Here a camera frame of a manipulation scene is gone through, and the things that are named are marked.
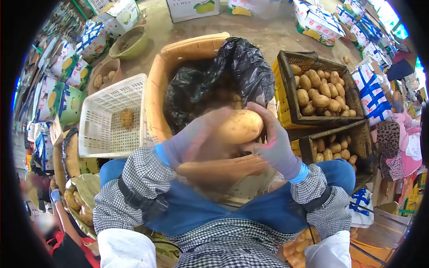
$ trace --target cardboard box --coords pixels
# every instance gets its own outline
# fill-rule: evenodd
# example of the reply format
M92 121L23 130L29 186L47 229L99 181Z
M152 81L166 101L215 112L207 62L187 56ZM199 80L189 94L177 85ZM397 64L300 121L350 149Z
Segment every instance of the cardboard box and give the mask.
M134 0L119 0L107 5L94 19L117 39L131 29L140 19L141 12Z
M76 54L82 55L87 63L92 63L102 54L109 51L114 39L103 23L97 23L84 32L77 39Z
M369 120L369 126L393 116L392 106L380 86L382 81L375 75L382 76L383 72L377 60L372 57L361 62L351 73L351 77L359 89L363 113Z
M357 41L353 42L353 45L357 48L357 50L362 51L370 44L370 41L368 40L368 38L366 38L365 33L359 29L357 24L353 24L350 29L350 32L356 35Z
M365 7L362 7L355 0L345 0L343 8L357 20L360 20L363 14L365 14Z
M337 18L326 10L308 5L299 0L295 3L296 29L299 33L313 37L324 45L333 47L345 33Z
M167 6L170 10L171 21L181 22L193 18L218 15L221 2L220 0L206 2L201 2L200 0L167 0Z
M347 13L347 11L345 11L344 8L342 8L341 6L337 6L335 8L335 12L338 14L338 20L342 24L345 24L349 30L351 29L353 24L357 22L357 20L352 15Z

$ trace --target gray work glove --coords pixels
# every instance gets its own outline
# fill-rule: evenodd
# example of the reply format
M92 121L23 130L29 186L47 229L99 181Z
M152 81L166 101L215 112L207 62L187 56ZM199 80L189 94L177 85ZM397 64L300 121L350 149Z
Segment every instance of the gray work glove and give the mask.
M161 143L168 165L176 169L179 165L195 160L202 144L230 115L232 109L223 107L194 119L189 125Z
M273 113L264 107L248 102L245 109L252 110L261 116L267 129L268 144L249 142L242 145L242 149L264 159L286 180L295 178L301 169L302 161L293 154L286 130Z

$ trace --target concrete floor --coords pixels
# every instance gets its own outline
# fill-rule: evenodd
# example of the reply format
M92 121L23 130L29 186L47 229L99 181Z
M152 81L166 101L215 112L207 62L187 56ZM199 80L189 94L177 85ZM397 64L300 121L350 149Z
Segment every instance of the concrete floor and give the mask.
M340 0L320 0L325 9L334 12ZM145 0L138 4L146 10L148 29L148 47L136 59L122 60L123 77L128 78L140 73L149 75L153 59L162 47L188 38L228 32L231 36L247 39L258 46L272 65L280 50L315 51L321 58L344 64L343 56L349 58L347 67L350 71L362 60L352 43L339 40L334 48L328 48L315 39L296 31L293 4L282 1L279 16L271 20L227 13L227 1L221 0L220 14L205 18L197 18L179 23L172 23L165 0ZM265 172L261 176L244 178L234 185L228 193L243 199L252 199L269 183L273 172Z

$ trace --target potato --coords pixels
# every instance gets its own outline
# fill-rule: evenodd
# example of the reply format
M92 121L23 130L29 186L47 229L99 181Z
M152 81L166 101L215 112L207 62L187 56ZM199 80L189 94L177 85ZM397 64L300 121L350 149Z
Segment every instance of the potato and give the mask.
M340 154L342 159L344 160L350 159L350 152L347 149L341 150Z
M308 91L308 97L310 99L313 99L315 95L319 95L319 92L314 88L310 88L310 90Z
M350 116L350 112L345 110L340 113L340 116Z
M306 76L306 75L302 75L299 78L299 85L301 86L301 88L303 88L306 91L308 91L311 88L310 78L308 78L308 76Z
M319 87L320 93L328 98L331 97L331 91L329 90L329 86L326 83L321 83Z
M317 72L311 69L311 70L309 70L309 74L310 74L309 78L311 81L311 85L314 88L319 87L320 86L320 77L317 75Z
M328 83L329 91L331 92L331 98L335 99L338 96L338 90L332 83Z
M317 144L317 151L319 153L323 152L325 150L325 142L323 141L323 139L318 139L315 142Z
M341 110L344 111L346 109L346 103L344 102L343 98L337 96L335 100L340 103Z
M234 110L221 124L216 136L226 143L241 144L256 139L263 128L262 118L251 110Z
M331 110L332 112L340 112L341 104L338 101L331 99L329 101L328 109Z
M92 211L87 205L82 206L82 209L79 212L79 217L81 218L81 221L89 227L94 226Z
M297 90L296 97L298 98L298 105L301 107L307 106L310 101L307 91L302 88Z
M332 160L332 151L330 149L325 149L323 151L323 160L324 161Z
M309 101L307 106L301 108L301 114L304 116L312 116L316 111L316 107L313 105L313 101Z
M337 138L337 135L335 135L335 134L332 134L331 136L329 136L329 138L328 138L329 143L333 143L336 138Z
M322 78L325 78L325 72L324 71L322 71L322 70L318 70L317 72L317 75L322 79Z
M346 95L344 87L340 83L336 83L334 85L337 88L338 95L341 96L341 97L344 97Z
M299 76L295 76L295 85L296 85L296 88L298 89L299 88Z
M350 158L349 158L349 160L348 160L348 162L351 164L351 165L354 165L355 163L356 163L356 160L357 160L357 155L352 155L352 156L350 156Z
M338 78L340 78L340 75L338 74L338 72L333 71L331 73L331 77L330 77L330 81L332 84L336 85L338 83Z
M78 191L74 191L74 192L73 192L73 197L74 197L75 201L76 201L79 205L81 205L81 206L85 205L85 202L83 201L83 199L82 199L82 197L80 196L80 194L79 194L79 192L78 192Z
M347 146L348 146L347 140L341 141L340 145L341 145L341 150L347 149Z
M302 69L298 65L291 64L290 67L292 68L292 72L294 75L301 75L302 74Z
M313 97L313 103L316 107L325 108L329 106L329 98L319 94Z
M324 161L323 154L322 153L317 153L315 159L316 159L316 161L315 161L316 163Z
M341 145L337 142L333 142L329 145L329 149L331 149L333 154L341 152Z
M66 189L66 191L64 192L64 198L69 207L71 207L76 211L79 211L81 206L79 205L78 202L76 202L72 191L70 191L69 189Z

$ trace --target potato pile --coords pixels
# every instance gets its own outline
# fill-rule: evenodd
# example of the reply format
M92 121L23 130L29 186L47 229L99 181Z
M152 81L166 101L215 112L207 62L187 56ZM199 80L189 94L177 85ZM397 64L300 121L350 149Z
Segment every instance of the potato pile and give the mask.
M298 105L304 116L356 116L346 104L344 80L338 72L313 69L302 74L302 69L291 64L295 75Z
M357 155L350 155L350 151L347 149L351 143L350 135L341 135L337 137L336 134L332 134L324 139L317 139L313 141L313 153L315 154L315 162L322 162L342 158L347 160L356 173L357 169L355 166Z

